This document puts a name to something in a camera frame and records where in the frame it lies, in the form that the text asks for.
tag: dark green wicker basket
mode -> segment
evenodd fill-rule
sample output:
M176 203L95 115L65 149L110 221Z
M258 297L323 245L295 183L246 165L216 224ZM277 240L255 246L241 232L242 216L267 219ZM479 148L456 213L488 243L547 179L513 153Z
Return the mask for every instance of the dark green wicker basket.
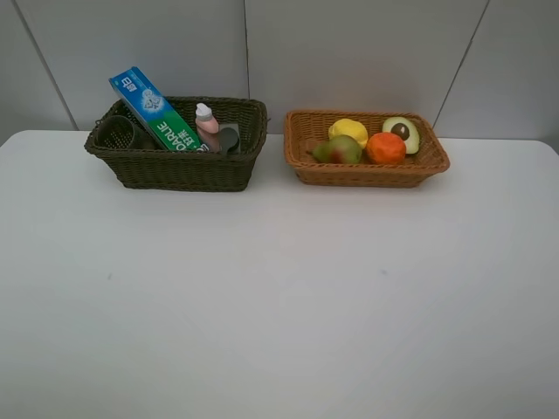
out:
M172 152L168 150L133 150L114 133L98 138L98 126L106 118L123 115L141 127L124 103L119 100L89 134L86 150L103 160L127 188L197 190L230 192L244 190L252 168L266 140L266 106L257 100L229 98L167 98L171 106L196 128L196 105L208 105L222 123L237 123L241 151L237 155Z

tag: lemon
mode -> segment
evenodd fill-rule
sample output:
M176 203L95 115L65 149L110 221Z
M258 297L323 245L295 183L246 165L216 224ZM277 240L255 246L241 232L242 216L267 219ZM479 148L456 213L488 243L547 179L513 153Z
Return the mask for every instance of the lemon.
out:
M356 120L338 120L328 130L328 138L330 140L339 135L347 135L353 138L361 148L365 148L369 140L367 128Z

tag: bottle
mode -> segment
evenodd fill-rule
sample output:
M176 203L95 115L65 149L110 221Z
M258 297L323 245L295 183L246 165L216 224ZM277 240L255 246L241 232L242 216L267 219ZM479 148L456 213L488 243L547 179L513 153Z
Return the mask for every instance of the bottle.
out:
M211 109L204 103L198 103L196 109L196 126L200 140L204 142L211 152L219 153L221 147L217 133L219 132L219 124L213 117Z

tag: basket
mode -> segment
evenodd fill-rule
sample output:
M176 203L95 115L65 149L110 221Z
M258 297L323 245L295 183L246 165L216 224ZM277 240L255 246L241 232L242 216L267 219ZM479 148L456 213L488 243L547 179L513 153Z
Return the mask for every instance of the basket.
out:
M103 160L119 181L132 189L170 189L208 192L244 190L251 178L254 162L266 140L266 106L257 100L188 97L166 98L191 126L195 126L197 103L208 105L222 123L237 123L240 153L175 152L168 150L127 149L128 142L120 133L98 138L98 127L110 116L122 115L139 127L140 122L119 100L98 121L89 134L86 150Z
M318 163L310 154L318 143L328 140L328 129L337 120L358 120L373 135L381 132L384 121L393 116L411 120L421 136L419 152L406 156L401 165L371 164L365 153L360 164ZM286 117L285 156L299 179L312 185L413 188L450 167L429 122L414 113L293 111Z

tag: toothpaste box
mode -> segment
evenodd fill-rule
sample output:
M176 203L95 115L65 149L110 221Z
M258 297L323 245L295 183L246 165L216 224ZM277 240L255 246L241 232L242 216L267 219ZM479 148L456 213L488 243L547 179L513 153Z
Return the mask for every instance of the toothpaste box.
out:
M197 134L138 67L109 80L138 121L172 151L206 151Z

